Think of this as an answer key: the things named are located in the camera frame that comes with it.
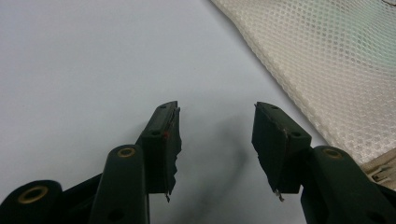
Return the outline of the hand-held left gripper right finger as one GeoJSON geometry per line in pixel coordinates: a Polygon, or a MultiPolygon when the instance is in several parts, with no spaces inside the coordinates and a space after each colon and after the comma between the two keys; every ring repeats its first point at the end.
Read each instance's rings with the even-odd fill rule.
{"type": "Polygon", "coordinates": [[[260,165],[275,194],[302,194],[307,224],[396,224],[396,192],[372,182],[344,150],[311,140],[281,108],[255,104],[260,165]]]}

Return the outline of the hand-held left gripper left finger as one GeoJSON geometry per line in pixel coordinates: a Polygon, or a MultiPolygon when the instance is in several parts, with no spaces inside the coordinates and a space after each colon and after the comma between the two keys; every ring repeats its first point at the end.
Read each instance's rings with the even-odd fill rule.
{"type": "Polygon", "coordinates": [[[96,191],[89,224],[149,224],[149,196],[172,193],[181,151],[180,108],[159,105],[133,145],[112,149],[96,191]]]}

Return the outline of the clear plastic zip bag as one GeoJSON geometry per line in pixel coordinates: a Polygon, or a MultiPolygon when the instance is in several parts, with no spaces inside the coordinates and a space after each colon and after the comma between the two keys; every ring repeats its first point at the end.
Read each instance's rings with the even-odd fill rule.
{"type": "Polygon", "coordinates": [[[396,0],[212,0],[324,139],[396,191],[396,0]]]}

